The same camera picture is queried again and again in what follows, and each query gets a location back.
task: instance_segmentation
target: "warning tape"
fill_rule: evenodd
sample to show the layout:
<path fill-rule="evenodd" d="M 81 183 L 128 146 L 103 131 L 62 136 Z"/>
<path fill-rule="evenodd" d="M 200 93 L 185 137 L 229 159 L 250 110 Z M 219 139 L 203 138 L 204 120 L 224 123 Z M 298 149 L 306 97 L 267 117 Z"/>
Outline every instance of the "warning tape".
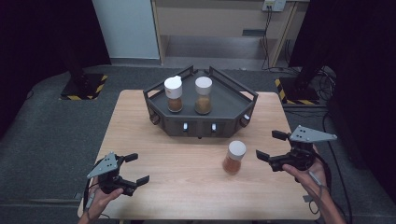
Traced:
<path fill-rule="evenodd" d="M 60 100 L 94 100 L 99 96 L 102 88 L 105 85 L 107 80 L 107 76 L 103 76 L 102 80 L 99 83 L 99 86 L 96 88 L 95 94 L 92 95 L 62 95 L 59 99 Z"/>
<path fill-rule="evenodd" d="M 279 79 L 275 80 L 275 84 L 277 87 L 277 91 L 279 92 L 280 100 L 283 104 L 290 104 L 290 105 L 319 105 L 319 101 L 315 100 L 289 100 L 286 96 L 286 93 L 283 91 L 282 84 L 280 83 Z"/>

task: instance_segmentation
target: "glass jar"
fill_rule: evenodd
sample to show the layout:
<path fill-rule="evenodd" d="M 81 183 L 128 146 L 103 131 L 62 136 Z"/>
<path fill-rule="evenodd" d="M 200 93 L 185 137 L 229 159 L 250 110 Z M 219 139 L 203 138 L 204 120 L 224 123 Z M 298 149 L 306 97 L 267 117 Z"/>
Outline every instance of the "glass jar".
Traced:
<path fill-rule="evenodd" d="M 181 101 L 182 82 L 180 76 L 169 77 L 163 83 L 165 86 L 165 94 L 168 98 L 168 109 L 171 112 L 179 112 L 183 108 Z"/>
<path fill-rule="evenodd" d="M 241 160 L 245 156 L 247 147 L 241 141 L 232 141 L 228 145 L 227 155 L 222 163 L 223 169 L 230 175 L 235 175 L 241 169 Z"/>
<path fill-rule="evenodd" d="M 195 80 L 195 90 L 198 93 L 198 98 L 195 101 L 195 111 L 200 115 L 208 114 L 212 110 L 211 89 L 212 79 L 209 77 L 198 77 Z"/>

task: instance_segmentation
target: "black tray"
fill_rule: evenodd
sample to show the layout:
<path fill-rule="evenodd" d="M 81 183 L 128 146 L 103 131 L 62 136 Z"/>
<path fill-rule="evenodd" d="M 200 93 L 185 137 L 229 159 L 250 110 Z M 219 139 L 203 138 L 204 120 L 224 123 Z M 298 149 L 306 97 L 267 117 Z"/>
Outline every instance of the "black tray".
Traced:
<path fill-rule="evenodd" d="M 248 126 L 258 97 L 255 91 L 213 67 L 205 71 L 190 66 L 173 76 L 180 76 L 183 83 L 181 111 L 169 111 L 164 81 L 143 91 L 151 122 L 160 124 L 168 135 L 231 137 L 240 128 Z M 194 109 L 198 98 L 195 79 L 202 76 L 212 79 L 212 110 L 206 115 L 199 115 Z M 151 91 L 158 92 L 149 96 Z"/>

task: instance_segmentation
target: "spice jar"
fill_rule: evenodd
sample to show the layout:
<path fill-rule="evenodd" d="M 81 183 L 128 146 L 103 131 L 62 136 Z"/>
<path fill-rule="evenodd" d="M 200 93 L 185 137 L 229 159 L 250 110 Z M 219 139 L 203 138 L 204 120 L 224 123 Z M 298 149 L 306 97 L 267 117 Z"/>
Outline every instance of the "spice jar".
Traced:
<path fill-rule="evenodd" d="M 223 169 L 230 175 L 235 175 L 241 168 L 241 160 L 245 156 L 247 147 L 241 141 L 232 141 L 228 145 L 227 156 L 225 157 L 222 166 Z"/>
<path fill-rule="evenodd" d="M 168 109 L 171 112 L 179 112 L 183 108 L 181 101 L 182 82 L 180 76 L 169 77 L 163 83 L 165 94 L 168 97 Z"/>
<path fill-rule="evenodd" d="M 198 77 L 195 80 L 195 90 L 198 98 L 195 101 L 195 111 L 200 115 L 208 114 L 212 110 L 210 102 L 210 92 L 212 89 L 212 79 L 209 77 Z"/>

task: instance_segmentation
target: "black equipment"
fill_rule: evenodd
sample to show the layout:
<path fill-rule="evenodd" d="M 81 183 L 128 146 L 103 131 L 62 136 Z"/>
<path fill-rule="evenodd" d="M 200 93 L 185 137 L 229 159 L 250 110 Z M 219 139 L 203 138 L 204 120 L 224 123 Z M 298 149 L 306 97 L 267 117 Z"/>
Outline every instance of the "black equipment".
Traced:
<path fill-rule="evenodd" d="M 285 155 L 270 157 L 270 155 L 256 150 L 257 159 L 268 162 L 273 171 L 277 172 L 283 171 L 283 164 L 292 165 L 300 171 L 308 170 L 314 164 L 315 159 L 318 158 L 323 163 L 328 186 L 331 185 L 329 166 L 314 150 L 313 143 L 335 140 L 337 139 L 335 134 L 322 133 L 299 125 L 293 133 L 272 131 L 272 136 L 283 141 L 289 140 L 290 152 Z"/>
<path fill-rule="evenodd" d="M 149 175 L 142 177 L 136 182 L 131 182 L 123 179 L 120 176 L 120 167 L 124 162 L 137 160 L 138 155 L 133 153 L 128 156 L 117 156 L 114 152 L 110 152 L 103 159 L 99 160 L 92 171 L 87 175 L 87 188 L 85 188 L 84 192 L 84 207 L 88 200 L 88 191 L 90 179 L 98 176 L 98 185 L 103 193 L 111 193 L 115 189 L 123 189 L 123 193 L 128 196 L 132 196 L 134 191 L 149 182 Z"/>

